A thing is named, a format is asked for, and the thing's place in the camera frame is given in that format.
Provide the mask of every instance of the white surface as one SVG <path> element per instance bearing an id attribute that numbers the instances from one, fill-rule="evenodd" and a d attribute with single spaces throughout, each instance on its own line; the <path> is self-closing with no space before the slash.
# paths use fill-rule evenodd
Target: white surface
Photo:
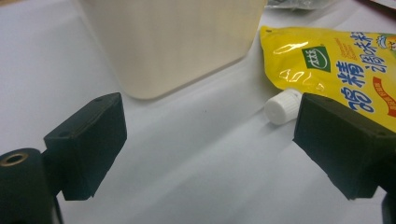
<path id="1" fill-rule="evenodd" d="M 0 153 L 42 138 L 91 99 L 121 91 L 66 0 L 0 7 Z M 396 34 L 394 12 L 355 0 L 265 10 L 262 24 Z M 384 192 L 348 201 L 293 142 L 294 122 L 263 115 L 278 93 L 258 39 L 241 62 L 155 101 L 123 95 L 128 141 L 93 199 L 65 223 L 381 223 Z"/>

